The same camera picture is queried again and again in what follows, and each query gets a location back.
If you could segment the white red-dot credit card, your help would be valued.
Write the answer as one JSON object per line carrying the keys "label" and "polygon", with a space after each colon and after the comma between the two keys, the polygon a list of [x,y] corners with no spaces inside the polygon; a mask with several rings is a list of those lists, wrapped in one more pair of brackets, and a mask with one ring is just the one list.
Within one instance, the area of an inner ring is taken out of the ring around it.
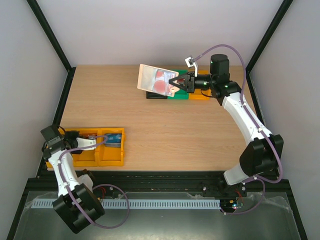
{"label": "white red-dot credit card", "polygon": [[153,87],[152,87],[153,92],[160,95],[164,95],[164,96],[171,95],[170,93],[171,85],[169,84],[169,80],[176,76],[177,76],[176,72],[158,69],[155,73],[155,77],[153,81]]}

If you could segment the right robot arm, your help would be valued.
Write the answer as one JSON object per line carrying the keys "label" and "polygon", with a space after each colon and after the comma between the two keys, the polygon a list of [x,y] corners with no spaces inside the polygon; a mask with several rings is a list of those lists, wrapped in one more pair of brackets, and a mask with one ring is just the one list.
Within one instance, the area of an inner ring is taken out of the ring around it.
{"label": "right robot arm", "polygon": [[211,97],[230,114],[242,133],[246,148],[239,158],[239,163],[223,174],[224,180],[218,183],[218,191],[229,196],[236,189],[236,184],[249,183],[253,180],[267,181],[262,173],[278,170],[278,183],[283,176],[281,154],[284,140],[278,134],[268,130],[253,112],[245,99],[243,88],[230,80],[230,62],[225,54],[210,57],[210,71],[199,74],[187,72],[170,79],[170,85],[187,93],[195,90],[210,90]]}

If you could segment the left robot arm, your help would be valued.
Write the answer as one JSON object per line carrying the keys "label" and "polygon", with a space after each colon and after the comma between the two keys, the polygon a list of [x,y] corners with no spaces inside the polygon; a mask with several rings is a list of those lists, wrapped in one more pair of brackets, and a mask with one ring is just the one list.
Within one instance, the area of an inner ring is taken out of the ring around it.
{"label": "left robot arm", "polygon": [[50,163],[58,186],[58,199],[52,205],[70,230],[77,234],[105,214],[102,204],[93,193],[93,179],[89,171],[77,175],[73,153],[95,150],[97,137],[83,137],[79,131],[59,131],[57,125],[42,129],[45,140],[42,157]]}

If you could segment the cream leather card holder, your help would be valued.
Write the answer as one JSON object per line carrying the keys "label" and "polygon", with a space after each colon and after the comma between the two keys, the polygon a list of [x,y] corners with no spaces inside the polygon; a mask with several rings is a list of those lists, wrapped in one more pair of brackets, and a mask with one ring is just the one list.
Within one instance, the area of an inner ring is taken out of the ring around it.
{"label": "cream leather card holder", "polygon": [[170,79],[178,77],[177,71],[150,66],[139,65],[137,88],[150,93],[167,97],[174,97],[180,89],[169,83]]}

